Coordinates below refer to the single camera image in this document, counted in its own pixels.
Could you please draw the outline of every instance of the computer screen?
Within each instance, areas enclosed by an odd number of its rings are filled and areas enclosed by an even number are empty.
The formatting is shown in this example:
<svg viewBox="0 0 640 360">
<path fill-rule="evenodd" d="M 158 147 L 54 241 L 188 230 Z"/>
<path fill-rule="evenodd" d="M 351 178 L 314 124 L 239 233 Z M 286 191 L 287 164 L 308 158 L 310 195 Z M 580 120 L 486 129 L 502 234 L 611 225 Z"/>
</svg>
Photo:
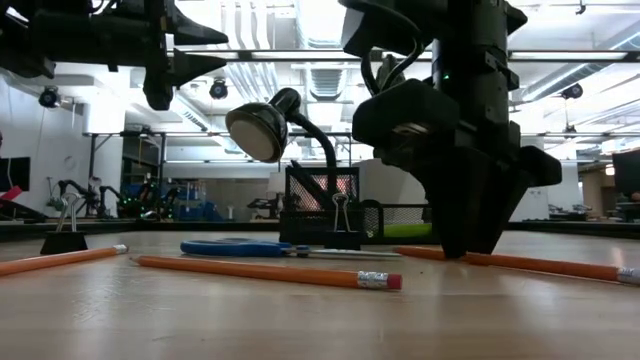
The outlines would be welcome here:
<svg viewBox="0 0 640 360">
<path fill-rule="evenodd" d="M 0 158 L 0 193 L 7 192 L 12 186 L 29 191 L 31 176 L 31 158 Z"/>
<path fill-rule="evenodd" d="M 640 191 L 640 150 L 613 154 L 616 191 L 630 194 Z"/>
</svg>

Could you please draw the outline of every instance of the scissors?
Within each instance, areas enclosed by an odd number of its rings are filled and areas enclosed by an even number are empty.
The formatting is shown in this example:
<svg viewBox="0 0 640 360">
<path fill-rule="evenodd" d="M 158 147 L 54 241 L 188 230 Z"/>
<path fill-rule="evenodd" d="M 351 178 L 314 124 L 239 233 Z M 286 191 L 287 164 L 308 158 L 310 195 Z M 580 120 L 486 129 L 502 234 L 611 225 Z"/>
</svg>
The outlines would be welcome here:
<svg viewBox="0 0 640 360">
<path fill-rule="evenodd" d="M 298 257 L 344 256 L 344 257 L 400 257 L 396 253 L 323 249 L 311 250 L 307 245 L 293 246 L 290 243 L 226 238 L 221 240 L 183 241 L 180 250 L 187 255 L 233 256 L 233 257 L 283 257 L 295 254 Z"/>
</svg>

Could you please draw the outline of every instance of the pink eraser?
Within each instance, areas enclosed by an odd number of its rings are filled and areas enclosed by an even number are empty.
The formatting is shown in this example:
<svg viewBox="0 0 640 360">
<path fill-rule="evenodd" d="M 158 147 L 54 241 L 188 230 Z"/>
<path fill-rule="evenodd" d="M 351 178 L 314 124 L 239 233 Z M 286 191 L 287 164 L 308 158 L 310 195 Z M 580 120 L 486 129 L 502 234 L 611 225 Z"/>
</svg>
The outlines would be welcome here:
<svg viewBox="0 0 640 360">
<path fill-rule="evenodd" d="M 387 277 L 387 288 L 390 290 L 402 289 L 402 275 L 389 274 L 389 276 Z"/>
</svg>

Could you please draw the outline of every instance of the metal ferrule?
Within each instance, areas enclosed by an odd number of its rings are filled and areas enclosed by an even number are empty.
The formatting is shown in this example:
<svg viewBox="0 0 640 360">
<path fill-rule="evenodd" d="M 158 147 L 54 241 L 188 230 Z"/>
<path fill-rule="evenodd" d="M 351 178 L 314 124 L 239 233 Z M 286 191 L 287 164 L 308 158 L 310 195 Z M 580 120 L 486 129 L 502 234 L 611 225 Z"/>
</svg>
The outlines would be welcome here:
<svg viewBox="0 0 640 360">
<path fill-rule="evenodd" d="M 619 268 L 618 281 L 625 284 L 640 285 L 640 269 Z"/>
<path fill-rule="evenodd" d="M 118 255 L 129 252 L 129 247 L 127 245 L 113 245 L 113 248 L 116 249 Z"/>
<path fill-rule="evenodd" d="M 389 274 L 371 271 L 358 271 L 358 287 L 363 289 L 387 289 Z"/>
</svg>

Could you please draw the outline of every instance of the security camera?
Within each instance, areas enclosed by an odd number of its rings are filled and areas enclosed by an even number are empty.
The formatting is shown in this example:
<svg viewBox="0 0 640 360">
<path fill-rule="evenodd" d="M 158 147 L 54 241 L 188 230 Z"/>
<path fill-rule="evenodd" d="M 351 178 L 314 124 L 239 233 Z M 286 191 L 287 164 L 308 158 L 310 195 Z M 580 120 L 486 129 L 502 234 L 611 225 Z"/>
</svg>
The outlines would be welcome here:
<svg viewBox="0 0 640 360">
<path fill-rule="evenodd" d="M 213 80 L 213 85 L 211 85 L 211 89 L 209 89 L 209 95 L 211 95 L 211 98 L 221 100 L 229 95 L 225 82 L 225 78 L 222 77 L 217 77 Z"/>
<path fill-rule="evenodd" d="M 40 94 L 40 98 L 38 102 L 42 107 L 46 107 L 48 109 L 55 109 L 60 107 L 60 94 L 58 94 L 58 88 L 55 86 L 47 86 L 44 88 L 42 94 Z"/>
<path fill-rule="evenodd" d="M 560 96 L 562 96 L 563 99 L 567 100 L 567 99 L 578 99 L 579 97 L 582 96 L 582 94 L 584 94 L 584 90 L 582 89 L 582 86 L 580 86 L 580 84 L 574 84 L 562 90 L 562 92 L 560 93 Z"/>
</svg>

